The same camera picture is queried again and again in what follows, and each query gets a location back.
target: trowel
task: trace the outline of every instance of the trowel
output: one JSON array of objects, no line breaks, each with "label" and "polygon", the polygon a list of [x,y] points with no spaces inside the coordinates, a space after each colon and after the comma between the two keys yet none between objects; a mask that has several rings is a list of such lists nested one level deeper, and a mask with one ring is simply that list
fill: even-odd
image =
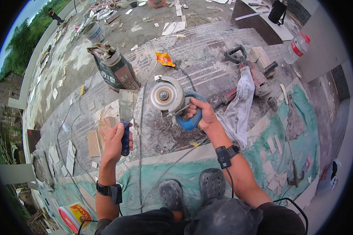
[{"label": "trowel", "polygon": [[124,135],[122,137],[122,152],[123,156],[129,155],[129,122],[132,119],[133,112],[136,106],[138,91],[124,90],[119,91],[119,115],[120,122],[124,124]]}]

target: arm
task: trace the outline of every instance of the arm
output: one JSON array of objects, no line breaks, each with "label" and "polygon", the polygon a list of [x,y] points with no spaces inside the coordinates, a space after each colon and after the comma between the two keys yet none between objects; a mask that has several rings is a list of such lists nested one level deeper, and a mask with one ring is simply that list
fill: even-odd
[{"label": "arm", "polygon": [[[232,146],[233,143],[225,133],[221,123],[217,120],[212,106],[195,98],[191,98],[190,102],[191,105],[187,109],[187,117],[191,118],[196,113],[196,107],[202,109],[202,119],[198,126],[207,133],[213,147],[216,149],[220,146],[225,146],[226,148]],[[245,200],[250,206],[254,207],[266,202],[272,202],[271,198],[257,185],[254,174],[242,153],[238,153],[230,161],[231,166],[226,169],[230,171],[234,187],[231,185],[227,171],[223,170],[222,172],[238,198]]]},{"label": "arm", "polygon": [[[122,137],[124,134],[124,125],[117,123],[107,133],[105,151],[99,168],[98,183],[104,186],[116,184],[116,164],[120,160],[122,151]],[[132,133],[129,134],[129,149],[133,149]],[[96,194],[96,209],[98,219],[114,220],[119,216],[118,205],[113,203],[110,196]]]}]

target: blue handle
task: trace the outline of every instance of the blue handle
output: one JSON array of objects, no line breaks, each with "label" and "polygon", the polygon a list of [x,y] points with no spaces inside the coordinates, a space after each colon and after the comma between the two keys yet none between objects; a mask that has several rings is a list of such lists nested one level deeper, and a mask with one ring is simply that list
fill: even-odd
[{"label": "blue handle", "polygon": [[[189,96],[192,96],[198,100],[206,102],[204,96],[202,96],[201,94],[192,90],[184,90],[184,97],[189,97]],[[192,118],[188,119],[187,121],[184,121],[179,115],[175,116],[175,120],[177,124],[181,126],[184,130],[192,130],[196,127],[196,125],[198,125],[201,117],[202,117],[201,108],[197,107],[196,113],[193,115]]]},{"label": "blue handle", "polygon": [[124,121],[121,121],[122,124],[124,124],[124,134],[122,137],[122,152],[121,154],[123,156],[128,156],[129,155],[129,123],[126,123]]}]

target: red power drill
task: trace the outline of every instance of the red power drill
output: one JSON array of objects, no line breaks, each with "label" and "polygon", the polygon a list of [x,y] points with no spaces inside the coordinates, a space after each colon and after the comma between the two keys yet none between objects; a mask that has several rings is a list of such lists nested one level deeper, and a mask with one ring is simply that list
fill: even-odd
[{"label": "red power drill", "polygon": [[[237,51],[242,52],[242,56],[238,56],[234,53]],[[245,48],[242,45],[236,45],[235,48],[229,49],[224,52],[224,56],[226,59],[230,60],[233,63],[240,64],[239,68],[243,68],[245,66],[249,67],[249,70],[251,72],[251,77],[254,81],[255,85],[255,96],[258,96],[262,99],[266,99],[268,104],[271,106],[272,110],[277,110],[277,102],[274,97],[270,96],[270,93],[272,90],[268,87],[267,83],[267,78],[265,75],[267,75],[271,70],[277,67],[277,62],[273,61],[269,66],[267,66],[264,69],[264,72],[260,72],[258,68],[252,63],[251,61],[246,60],[247,58],[247,53]],[[230,92],[226,93],[223,97],[223,99],[217,103],[214,108],[217,108],[221,104],[227,104],[230,101],[232,101],[237,95],[237,88],[232,89]]]}]

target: white cloth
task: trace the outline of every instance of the white cloth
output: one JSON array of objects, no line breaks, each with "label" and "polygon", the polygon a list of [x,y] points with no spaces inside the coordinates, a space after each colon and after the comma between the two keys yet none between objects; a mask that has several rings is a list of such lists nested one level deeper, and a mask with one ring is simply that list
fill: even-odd
[{"label": "white cloth", "polygon": [[248,66],[241,68],[240,74],[237,96],[227,106],[225,113],[220,109],[216,116],[231,141],[242,151],[247,146],[247,123],[255,85]]}]

